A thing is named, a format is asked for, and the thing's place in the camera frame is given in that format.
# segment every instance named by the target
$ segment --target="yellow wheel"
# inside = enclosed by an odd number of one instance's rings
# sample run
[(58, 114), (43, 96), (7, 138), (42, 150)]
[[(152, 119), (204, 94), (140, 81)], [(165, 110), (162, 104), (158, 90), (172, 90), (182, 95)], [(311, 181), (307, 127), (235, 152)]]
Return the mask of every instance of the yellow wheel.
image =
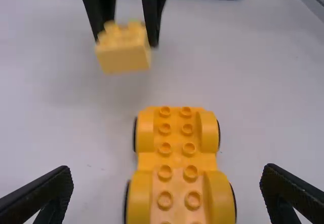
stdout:
[(204, 198), (207, 199), (212, 224), (236, 223), (236, 201), (233, 188), (221, 171), (204, 173)]
[(125, 224), (149, 224), (152, 202), (151, 172), (136, 171), (125, 195)]
[(136, 126), (137, 126), (137, 117), (134, 119), (133, 124), (133, 151), (136, 152)]
[(128, 182), (126, 184), (126, 189), (125, 189), (124, 213), (123, 213), (123, 216), (124, 216), (124, 224), (126, 224), (126, 221), (127, 221), (127, 200), (128, 200), (128, 191), (129, 191), (129, 188), (130, 188), (130, 183), (131, 183), (131, 181), (128, 180)]

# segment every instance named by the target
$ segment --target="textured rubber gripper pad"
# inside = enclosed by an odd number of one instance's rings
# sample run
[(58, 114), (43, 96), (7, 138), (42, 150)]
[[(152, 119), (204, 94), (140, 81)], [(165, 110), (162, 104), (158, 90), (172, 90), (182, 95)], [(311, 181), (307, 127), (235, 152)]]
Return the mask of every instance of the textured rubber gripper pad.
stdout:
[(126, 189), (125, 189), (125, 197), (124, 197), (124, 224), (127, 222), (127, 200), (128, 200), (128, 191), (130, 188), (130, 183), (131, 181), (128, 180), (126, 184)]
[(136, 126), (137, 126), (137, 117), (134, 119), (133, 124), (133, 151), (136, 152)]
[(264, 167), (260, 189), (272, 224), (300, 223), (293, 207), (313, 224), (324, 223), (324, 192), (279, 166)]
[(0, 199), (0, 223), (62, 223), (73, 192), (70, 169), (60, 166)]

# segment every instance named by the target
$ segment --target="yellow toy car base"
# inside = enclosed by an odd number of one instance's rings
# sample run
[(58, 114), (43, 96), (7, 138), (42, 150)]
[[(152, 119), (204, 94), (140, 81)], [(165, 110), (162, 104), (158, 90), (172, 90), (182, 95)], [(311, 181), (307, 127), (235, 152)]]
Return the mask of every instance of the yellow toy car base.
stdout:
[(121, 73), (149, 69), (150, 46), (145, 25), (130, 22), (118, 26), (113, 21), (98, 34), (95, 53), (105, 73)]
[(141, 111), (125, 224), (234, 224), (234, 192), (216, 163), (219, 143), (213, 112), (168, 106)]

